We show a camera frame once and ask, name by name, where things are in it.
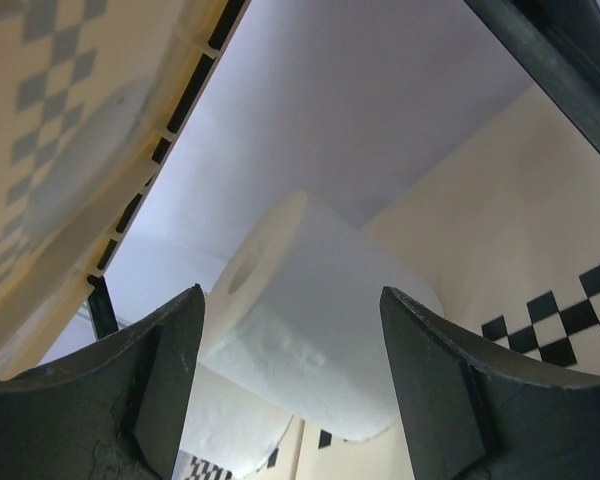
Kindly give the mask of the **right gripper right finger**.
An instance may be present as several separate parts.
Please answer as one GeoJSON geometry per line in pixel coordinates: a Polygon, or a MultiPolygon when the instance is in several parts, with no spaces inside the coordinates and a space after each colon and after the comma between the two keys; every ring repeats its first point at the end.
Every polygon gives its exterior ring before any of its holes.
{"type": "Polygon", "coordinates": [[[384,287],[380,313],[417,479],[600,479],[600,376],[515,353],[384,287]]]}

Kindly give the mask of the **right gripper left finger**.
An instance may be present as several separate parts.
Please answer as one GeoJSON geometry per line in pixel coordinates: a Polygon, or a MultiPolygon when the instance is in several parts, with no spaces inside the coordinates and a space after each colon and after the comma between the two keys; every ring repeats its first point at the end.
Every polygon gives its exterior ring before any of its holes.
{"type": "Polygon", "coordinates": [[[195,285],[70,355],[0,380],[0,479],[169,479],[204,323],[195,285]]]}

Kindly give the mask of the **plain white paper towel roll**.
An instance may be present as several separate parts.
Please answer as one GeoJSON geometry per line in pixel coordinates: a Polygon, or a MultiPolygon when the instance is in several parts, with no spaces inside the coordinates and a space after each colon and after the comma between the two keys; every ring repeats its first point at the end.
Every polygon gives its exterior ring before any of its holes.
{"type": "Polygon", "coordinates": [[[398,417],[379,309],[387,286],[443,310],[423,277],[316,196],[291,192],[209,293],[201,361],[335,436],[371,439],[398,417]]]}
{"type": "Polygon", "coordinates": [[[243,478],[278,447],[292,414],[196,365],[180,449],[243,478]]]}

